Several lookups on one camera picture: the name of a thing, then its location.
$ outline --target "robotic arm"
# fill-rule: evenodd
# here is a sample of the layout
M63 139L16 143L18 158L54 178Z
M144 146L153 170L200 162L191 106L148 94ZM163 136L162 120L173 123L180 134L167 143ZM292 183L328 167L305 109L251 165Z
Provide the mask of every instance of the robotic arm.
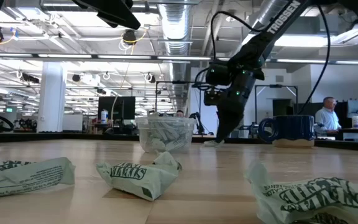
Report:
M358 16L358 0L289 0L287 5L258 35L251 38L227 62L210 63L204 93L204 104L218 108L219 127L216 141L220 142L239 124L256 79L264 80L262 65L274 43L310 5L340 3ZM229 86L224 90L217 85Z

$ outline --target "dark blue mug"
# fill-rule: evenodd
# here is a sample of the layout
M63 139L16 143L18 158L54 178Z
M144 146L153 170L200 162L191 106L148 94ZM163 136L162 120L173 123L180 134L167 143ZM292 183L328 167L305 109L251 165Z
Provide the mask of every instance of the dark blue mug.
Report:
M271 124L272 132L265 130ZM259 124L259 137L267 142L273 142L278 147L313 146L314 117L308 115L286 115L265 118Z

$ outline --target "ceiling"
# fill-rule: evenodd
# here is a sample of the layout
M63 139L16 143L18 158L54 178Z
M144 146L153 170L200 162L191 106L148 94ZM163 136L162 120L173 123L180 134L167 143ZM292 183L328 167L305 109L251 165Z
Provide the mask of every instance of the ceiling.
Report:
M60 3L71 3L67 0L59 0ZM240 18L245 19L249 15L258 12L262 1L237 1L237 0L202 0L198 4L191 5L190 37L187 42L190 44L191 56L210 56L211 44L208 42L210 35L208 24L213 12L217 9L227 10ZM166 55L166 40L162 29L161 16L154 13L134 13L142 24L141 28L135 31L139 40L131 47L123 43L122 34L126 28L111 28L104 21L96 16L95 12L69 10L62 7L49 7L49 11L39 13L24 13L21 16L12 14L7 8L0 13L0 27L4 39L0 44L0 52L23 52L38 54L133 54L133 55ZM327 6L324 8L330 17L331 38L337 41L331 52L332 59L358 59L358 35L347 42L338 38L343 37L346 31L351 31L351 21L354 15L345 11L339 6ZM286 41L272 50L272 58L325 58L326 40L325 31L319 30L321 23L318 17L318 10L307 9L303 19L310 24L316 24L317 31L312 34L305 29L305 21L294 24L288 31ZM304 37L321 38L303 39ZM226 20L222 17L218 29L218 40L216 51L220 57L230 57L238 46L243 42L246 35L242 24L237 21ZM323 43L318 47L300 47L306 43ZM292 43L297 47L284 46ZM0 106L19 105L20 112L32 114L37 112L40 87L33 84L31 88L18 88L9 85L28 85L28 82L21 80L22 73L32 75L40 81L42 74L42 61L39 60L4 60L0 58ZM137 96L138 113L146 113L154 107L155 84L146 81L147 74L152 74L157 80L171 81L172 74L170 64L159 63L136 63L136 62L87 62L64 61L62 65L68 71L66 111L84 114L94 114L97 108L97 99L100 95L95 89L81 88L81 86L94 85L85 81L74 82L72 76L88 75L96 85L103 87L114 87L114 91L107 92L107 95ZM291 72L297 66L292 64L267 64L268 68L286 68ZM166 84L158 99L158 107L161 111L175 111L177 100L185 100L186 88L173 87Z

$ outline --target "wooden tabletop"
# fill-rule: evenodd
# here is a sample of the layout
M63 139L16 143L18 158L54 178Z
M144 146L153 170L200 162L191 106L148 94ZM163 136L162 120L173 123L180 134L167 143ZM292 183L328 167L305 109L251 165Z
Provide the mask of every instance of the wooden tabletop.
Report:
M42 161L65 156L74 165L75 186L58 185L0 198L0 223L261 223L244 171L262 161L275 181L340 177L358 185L358 151L278 149L271 145L193 144L173 156L183 171L163 196L148 202L112 190L95 169L97 162L150 164L138 142L54 140L0 143L0 161Z

